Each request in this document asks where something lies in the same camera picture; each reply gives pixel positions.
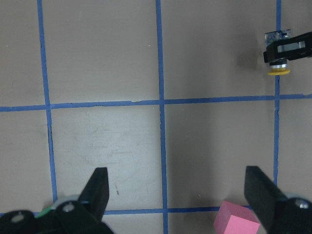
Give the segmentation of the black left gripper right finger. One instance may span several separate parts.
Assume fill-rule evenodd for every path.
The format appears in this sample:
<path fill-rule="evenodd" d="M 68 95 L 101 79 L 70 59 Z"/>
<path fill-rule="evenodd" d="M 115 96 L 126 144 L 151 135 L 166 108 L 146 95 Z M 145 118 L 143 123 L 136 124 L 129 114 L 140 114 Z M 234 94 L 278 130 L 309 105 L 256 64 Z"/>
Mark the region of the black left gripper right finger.
<path fill-rule="evenodd" d="M 266 232 L 272 233 L 287 197 L 258 166 L 246 167 L 244 196 Z"/>

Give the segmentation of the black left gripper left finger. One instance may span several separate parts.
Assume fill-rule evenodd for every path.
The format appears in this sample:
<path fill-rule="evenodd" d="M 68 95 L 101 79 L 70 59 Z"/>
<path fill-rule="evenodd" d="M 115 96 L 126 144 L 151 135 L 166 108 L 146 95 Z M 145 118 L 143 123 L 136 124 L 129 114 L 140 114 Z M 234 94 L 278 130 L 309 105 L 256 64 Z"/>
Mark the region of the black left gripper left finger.
<path fill-rule="evenodd" d="M 95 168 L 84 189 L 78 197 L 78 202 L 98 221 L 102 217 L 109 201 L 109 180 L 106 167 Z"/>

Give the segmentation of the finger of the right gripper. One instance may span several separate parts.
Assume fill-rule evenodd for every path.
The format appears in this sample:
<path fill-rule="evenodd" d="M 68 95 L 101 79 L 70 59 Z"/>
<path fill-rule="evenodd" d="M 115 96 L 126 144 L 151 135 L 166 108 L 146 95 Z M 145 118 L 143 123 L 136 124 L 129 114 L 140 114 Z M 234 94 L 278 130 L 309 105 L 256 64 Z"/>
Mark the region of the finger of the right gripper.
<path fill-rule="evenodd" d="M 312 56 L 312 33 L 292 37 L 291 32 L 269 32 L 265 34 L 265 63 L 286 64 L 287 60 L 310 58 Z"/>

